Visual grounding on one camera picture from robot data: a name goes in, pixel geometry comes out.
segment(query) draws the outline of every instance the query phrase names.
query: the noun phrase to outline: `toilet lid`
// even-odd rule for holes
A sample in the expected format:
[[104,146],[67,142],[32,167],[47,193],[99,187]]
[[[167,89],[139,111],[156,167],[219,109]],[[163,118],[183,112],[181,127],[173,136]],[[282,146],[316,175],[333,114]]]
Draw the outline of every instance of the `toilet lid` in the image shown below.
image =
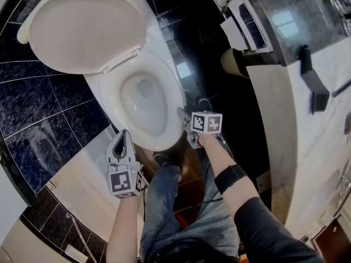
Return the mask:
[[146,43],[146,24],[126,0],[48,0],[33,18],[29,41],[50,68],[98,73]]

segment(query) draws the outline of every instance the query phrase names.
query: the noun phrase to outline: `denim jeans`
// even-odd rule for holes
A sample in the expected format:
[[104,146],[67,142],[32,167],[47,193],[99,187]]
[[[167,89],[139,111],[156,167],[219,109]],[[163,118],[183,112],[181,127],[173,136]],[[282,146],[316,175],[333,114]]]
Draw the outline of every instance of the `denim jeans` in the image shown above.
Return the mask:
[[[197,150],[202,176],[205,184],[204,202],[221,198],[214,183],[210,161],[203,148]],[[181,169],[164,162],[151,181],[145,209],[145,223],[140,243],[140,257],[153,256],[157,251],[181,240],[196,238],[207,242],[215,250],[227,256],[237,257],[239,235],[233,217],[229,214],[224,201],[203,204],[198,219],[184,230],[174,216],[174,200],[178,194],[178,179]],[[181,248],[174,247],[170,253]]]

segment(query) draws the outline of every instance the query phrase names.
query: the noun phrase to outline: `black sleeve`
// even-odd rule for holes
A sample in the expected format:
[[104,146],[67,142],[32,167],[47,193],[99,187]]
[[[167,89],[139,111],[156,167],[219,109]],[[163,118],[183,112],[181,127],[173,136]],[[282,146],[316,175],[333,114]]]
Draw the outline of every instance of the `black sleeve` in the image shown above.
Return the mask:
[[250,263],[324,262],[317,252],[293,238],[258,197],[248,200],[234,221]]

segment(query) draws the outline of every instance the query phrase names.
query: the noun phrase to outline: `left arm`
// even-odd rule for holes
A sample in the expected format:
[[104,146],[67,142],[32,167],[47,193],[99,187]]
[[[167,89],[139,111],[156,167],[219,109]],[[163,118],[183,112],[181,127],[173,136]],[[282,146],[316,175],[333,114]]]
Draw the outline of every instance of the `left arm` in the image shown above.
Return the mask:
[[107,263],[135,263],[137,247],[137,197],[121,200],[107,245]]

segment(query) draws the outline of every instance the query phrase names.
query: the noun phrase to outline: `wrist strap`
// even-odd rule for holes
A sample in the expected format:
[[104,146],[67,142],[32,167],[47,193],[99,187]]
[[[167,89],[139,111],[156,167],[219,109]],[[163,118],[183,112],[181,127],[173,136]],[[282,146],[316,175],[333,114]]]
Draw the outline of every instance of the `wrist strap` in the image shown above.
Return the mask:
[[241,166],[238,164],[230,165],[214,179],[214,183],[219,193],[222,195],[229,187],[232,187],[234,183],[245,176],[247,176],[247,174]]

